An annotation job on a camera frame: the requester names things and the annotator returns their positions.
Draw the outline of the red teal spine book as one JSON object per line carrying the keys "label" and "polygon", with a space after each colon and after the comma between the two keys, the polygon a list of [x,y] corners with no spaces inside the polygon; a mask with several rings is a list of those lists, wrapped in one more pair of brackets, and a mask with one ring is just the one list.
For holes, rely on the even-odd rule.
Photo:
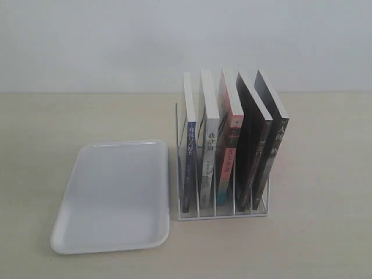
{"label": "red teal spine book", "polygon": [[221,70],[217,105],[220,122],[216,150],[216,205],[223,206],[227,200],[227,189],[244,120],[235,76],[228,69]]}

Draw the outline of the grey white spine book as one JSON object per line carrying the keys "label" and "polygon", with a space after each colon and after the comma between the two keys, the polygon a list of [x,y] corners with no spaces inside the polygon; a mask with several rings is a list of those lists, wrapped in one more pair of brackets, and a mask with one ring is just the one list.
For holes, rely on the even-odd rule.
{"label": "grey white spine book", "polygon": [[199,206],[210,204],[219,128],[219,109],[210,70],[201,70],[198,129]]}

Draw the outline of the black grey spine book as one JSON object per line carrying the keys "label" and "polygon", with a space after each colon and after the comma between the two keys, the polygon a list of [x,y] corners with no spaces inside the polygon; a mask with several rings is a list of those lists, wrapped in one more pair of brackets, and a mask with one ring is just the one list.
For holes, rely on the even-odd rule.
{"label": "black grey spine book", "polygon": [[263,70],[257,71],[254,86],[273,118],[253,184],[252,208],[257,210],[287,128],[289,115]]}

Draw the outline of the white plastic tray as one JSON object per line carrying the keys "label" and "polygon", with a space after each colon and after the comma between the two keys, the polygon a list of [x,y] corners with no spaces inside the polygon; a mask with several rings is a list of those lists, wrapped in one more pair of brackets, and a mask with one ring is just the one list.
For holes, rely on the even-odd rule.
{"label": "white plastic tray", "polygon": [[161,140],[80,149],[50,237],[62,255],[163,244],[170,231],[168,147]]}

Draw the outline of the blue moon cover book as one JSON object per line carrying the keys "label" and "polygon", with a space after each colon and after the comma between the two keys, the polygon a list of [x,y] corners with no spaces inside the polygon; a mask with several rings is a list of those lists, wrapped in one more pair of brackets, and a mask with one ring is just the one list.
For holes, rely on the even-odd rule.
{"label": "blue moon cover book", "polygon": [[191,75],[189,72],[183,74],[183,130],[181,134],[181,147],[183,155],[183,213],[189,212],[191,190],[195,186],[195,127],[196,116],[192,97]]}

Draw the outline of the dark red spine book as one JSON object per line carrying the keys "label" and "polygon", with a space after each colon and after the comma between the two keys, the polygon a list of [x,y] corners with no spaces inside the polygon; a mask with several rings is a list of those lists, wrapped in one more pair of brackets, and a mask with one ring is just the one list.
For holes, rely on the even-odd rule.
{"label": "dark red spine book", "polygon": [[235,163],[235,201],[242,212],[250,204],[251,190],[273,118],[242,71],[238,72],[236,86],[244,111]]}

